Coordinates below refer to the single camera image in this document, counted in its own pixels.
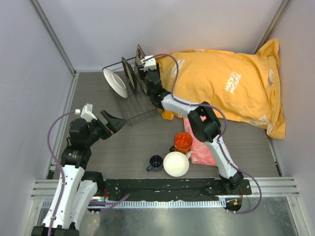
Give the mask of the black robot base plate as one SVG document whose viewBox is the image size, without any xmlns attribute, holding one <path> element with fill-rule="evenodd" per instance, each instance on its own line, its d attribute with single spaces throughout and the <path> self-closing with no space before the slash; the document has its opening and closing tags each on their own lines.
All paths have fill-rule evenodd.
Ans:
<svg viewBox="0 0 315 236">
<path fill-rule="evenodd" d="M 235 190 L 227 190 L 216 178 L 162 178 L 162 179 L 107 179 L 97 197 L 118 201 L 129 194 L 128 201 L 212 201 L 219 196 L 251 195 L 251 185 L 245 179 Z"/>
</svg>

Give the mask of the square floral plate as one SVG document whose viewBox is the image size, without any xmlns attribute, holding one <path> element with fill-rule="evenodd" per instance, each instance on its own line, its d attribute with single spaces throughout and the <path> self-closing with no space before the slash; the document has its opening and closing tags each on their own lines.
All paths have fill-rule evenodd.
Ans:
<svg viewBox="0 0 315 236">
<path fill-rule="evenodd" d="M 145 58 L 145 54 L 140 47 L 140 45 L 137 45 L 136 49 L 136 56 L 135 56 L 135 65 L 134 65 L 134 72 L 136 75 L 136 78 L 138 80 L 139 85 L 141 86 L 144 94 L 147 94 L 147 86 L 145 82 L 145 76 L 147 74 L 147 71 L 144 71 L 144 64 L 142 64 L 141 60 Z"/>
</svg>

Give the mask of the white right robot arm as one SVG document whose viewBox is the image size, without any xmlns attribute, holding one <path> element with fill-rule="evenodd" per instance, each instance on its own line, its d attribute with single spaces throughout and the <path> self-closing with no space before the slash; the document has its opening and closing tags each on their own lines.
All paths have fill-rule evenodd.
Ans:
<svg viewBox="0 0 315 236">
<path fill-rule="evenodd" d="M 144 82 L 146 94 L 155 107 L 188 118 L 194 137 L 208 147 L 216 161 L 224 192 L 234 194 L 238 191 L 244 176 L 224 144 L 221 123 L 213 111 L 214 107 L 207 102 L 189 103 L 172 96 L 162 87 L 157 70 L 141 71 L 140 79 Z"/>
</svg>

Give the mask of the orange glass mug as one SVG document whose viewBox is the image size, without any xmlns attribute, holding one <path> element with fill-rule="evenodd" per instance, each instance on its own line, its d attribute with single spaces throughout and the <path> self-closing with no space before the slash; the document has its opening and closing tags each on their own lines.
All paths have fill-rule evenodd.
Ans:
<svg viewBox="0 0 315 236">
<path fill-rule="evenodd" d="M 187 132 L 180 132 L 174 137 L 174 145 L 169 149 L 170 152 L 178 151 L 186 154 L 192 146 L 192 136 Z"/>
</svg>

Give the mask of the white bowl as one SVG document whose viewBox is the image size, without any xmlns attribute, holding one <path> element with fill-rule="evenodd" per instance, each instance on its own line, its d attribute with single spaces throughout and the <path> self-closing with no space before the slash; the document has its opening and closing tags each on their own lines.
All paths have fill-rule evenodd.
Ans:
<svg viewBox="0 0 315 236">
<path fill-rule="evenodd" d="M 183 153 L 175 151 L 165 156 L 163 166 L 168 175 L 182 177 L 189 169 L 189 160 Z"/>
</svg>

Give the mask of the green rimmed white plate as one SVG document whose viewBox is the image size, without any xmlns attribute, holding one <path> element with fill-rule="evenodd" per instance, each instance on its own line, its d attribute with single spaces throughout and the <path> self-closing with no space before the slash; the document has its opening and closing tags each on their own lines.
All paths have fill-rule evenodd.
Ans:
<svg viewBox="0 0 315 236">
<path fill-rule="evenodd" d="M 122 98 L 128 98 L 127 88 L 123 80 L 116 73 L 106 68 L 104 68 L 102 72 L 104 78 L 114 92 Z"/>
</svg>

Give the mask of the brown checkered rim plate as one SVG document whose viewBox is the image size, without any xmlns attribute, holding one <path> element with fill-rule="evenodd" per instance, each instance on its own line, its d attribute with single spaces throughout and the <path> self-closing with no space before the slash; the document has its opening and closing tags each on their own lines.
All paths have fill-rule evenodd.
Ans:
<svg viewBox="0 0 315 236">
<path fill-rule="evenodd" d="M 121 60 L 122 60 L 122 65 L 124 68 L 126 78 L 128 80 L 128 84 L 129 84 L 132 92 L 134 94 L 136 94 L 137 93 L 137 80 L 136 80 L 135 73 L 134 73 L 130 63 L 124 57 L 122 57 Z"/>
</svg>

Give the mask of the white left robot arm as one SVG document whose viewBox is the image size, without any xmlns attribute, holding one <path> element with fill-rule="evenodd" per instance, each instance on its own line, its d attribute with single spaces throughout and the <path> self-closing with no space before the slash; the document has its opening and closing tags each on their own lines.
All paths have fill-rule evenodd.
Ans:
<svg viewBox="0 0 315 236">
<path fill-rule="evenodd" d="M 49 211 L 41 226 L 32 229 L 33 236 L 78 236 L 80 223 L 93 196 L 105 189 L 102 173 L 87 171 L 91 146 L 120 131 L 125 119 L 117 118 L 105 110 L 103 124 L 92 112 L 76 110 L 79 118 L 69 125 L 67 146 L 57 161 L 60 178 Z"/>
</svg>

